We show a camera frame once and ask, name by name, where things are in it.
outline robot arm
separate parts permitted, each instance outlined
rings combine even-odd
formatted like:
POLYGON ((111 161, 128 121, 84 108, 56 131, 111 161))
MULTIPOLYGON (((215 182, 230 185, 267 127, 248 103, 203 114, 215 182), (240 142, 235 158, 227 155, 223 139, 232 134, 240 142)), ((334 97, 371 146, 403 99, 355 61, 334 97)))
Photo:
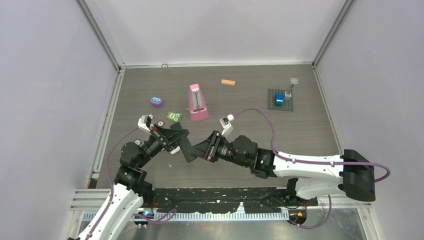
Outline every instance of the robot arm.
POLYGON ((333 156, 303 156, 284 152, 275 155, 272 150, 258 147, 257 143, 244 135, 228 142, 225 137, 233 130, 230 124, 232 120, 232 115, 223 117, 220 120, 224 128, 222 133, 214 130, 206 140, 191 146, 187 139, 189 131, 183 129, 179 123, 171 125, 171 129, 165 129, 151 124, 147 115, 142 116, 138 127, 150 134, 149 139, 142 146, 128 142, 122 147, 119 160, 121 167, 114 179, 109 198, 103 203, 99 214, 78 235, 77 240, 117 239, 137 208, 153 199, 152 185, 145 181, 147 172, 143 171, 142 167, 162 150, 175 154, 181 148, 187 162, 195 158, 212 163, 223 159, 250 168, 250 173, 262 179, 305 177, 291 178, 287 183, 288 197, 298 202, 336 194, 343 194, 358 201, 375 201, 373 167, 333 164, 368 162, 355 150, 344 150, 344 155, 333 156), (296 159, 329 164, 302 164, 296 163, 296 159))
POLYGON ((147 172, 142 167, 162 150, 178 152, 179 141, 189 134, 186 129, 165 129, 151 124, 148 116, 139 119, 138 127, 150 134, 149 139, 142 146, 134 142, 124 144, 119 159, 121 166, 109 197, 77 240, 116 240, 136 210, 153 199, 152 185, 145 181, 147 172))
POLYGON ((189 154, 216 162, 218 159, 250 168, 256 177, 302 176, 288 181, 287 191, 290 197, 309 200, 319 196, 346 195, 347 197, 364 202, 375 201, 374 168, 363 165, 338 165, 340 162, 367 162, 355 150, 345 149, 343 155, 305 156, 279 152, 275 155, 272 150, 258 147, 248 137, 240 135, 233 142, 228 142, 226 136, 233 130, 231 121, 233 115, 221 118, 219 121, 224 128, 222 133, 213 131, 204 141, 182 149, 189 154), (328 162, 328 164, 304 164, 296 162, 328 162))

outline purple toy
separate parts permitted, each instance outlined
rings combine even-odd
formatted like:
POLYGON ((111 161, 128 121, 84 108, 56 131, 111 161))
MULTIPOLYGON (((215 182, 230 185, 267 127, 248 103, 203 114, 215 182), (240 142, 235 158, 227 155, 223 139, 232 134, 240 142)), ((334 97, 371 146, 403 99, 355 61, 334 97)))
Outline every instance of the purple toy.
POLYGON ((150 103, 153 105, 153 107, 155 108, 160 108, 164 105, 164 102, 162 101, 161 98, 159 97, 152 97, 150 98, 150 103))

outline gray lego baseplate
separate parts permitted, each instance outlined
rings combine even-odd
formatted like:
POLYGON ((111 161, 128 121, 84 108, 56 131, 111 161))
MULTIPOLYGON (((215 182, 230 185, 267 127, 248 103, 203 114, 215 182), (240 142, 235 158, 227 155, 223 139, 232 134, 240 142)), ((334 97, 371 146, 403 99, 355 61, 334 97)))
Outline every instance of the gray lego baseplate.
POLYGON ((293 107, 293 91, 291 92, 291 98, 289 100, 284 100, 282 106, 276 106, 274 103, 276 102, 276 93, 282 93, 284 95, 284 91, 281 89, 268 89, 268 109, 275 109, 281 111, 294 111, 293 107))

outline green toy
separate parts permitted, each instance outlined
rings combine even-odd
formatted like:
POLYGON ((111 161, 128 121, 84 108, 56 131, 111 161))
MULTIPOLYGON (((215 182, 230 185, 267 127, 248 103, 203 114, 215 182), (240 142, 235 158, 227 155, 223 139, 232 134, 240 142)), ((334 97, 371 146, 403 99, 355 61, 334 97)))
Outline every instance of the green toy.
POLYGON ((169 121, 174 122, 174 123, 178 123, 181 120, 182 117, 183 117, 182 113, 176 113, 174 111, 168 112, 168 115, 166 116, 166 118, 169 121))

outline lego brick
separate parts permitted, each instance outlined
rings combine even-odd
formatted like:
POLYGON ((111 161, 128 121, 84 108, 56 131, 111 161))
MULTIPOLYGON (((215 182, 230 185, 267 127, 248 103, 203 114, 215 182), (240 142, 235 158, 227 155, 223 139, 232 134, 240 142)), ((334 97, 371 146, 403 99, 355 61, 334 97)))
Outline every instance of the lego brick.
POLYGON ((228 85, 228 86, 235 86, 236 85, 236 81, 222 79, 221 80, 221 84, 222 85, 228 85))
POLYGON ((284 91, 281 89, 268 89, 268 109, 281 110, 281 111, 294 111, 293 106, 293 92, 291 92, 291 98, 288 100, 284 100, 281 106, 275 106, 275 98, 277 93, 284 94, 284 91))
POLYGON ((283 101, 284 101, 283 94, 281 92, 277 92, 275 94, 275 103, 274 103, 275 106, 281 107, 283 105, 283 101))
POLYGON ((292 98, 292 92, 291 91, 284 91, 284 100, 287 101, 292 98))

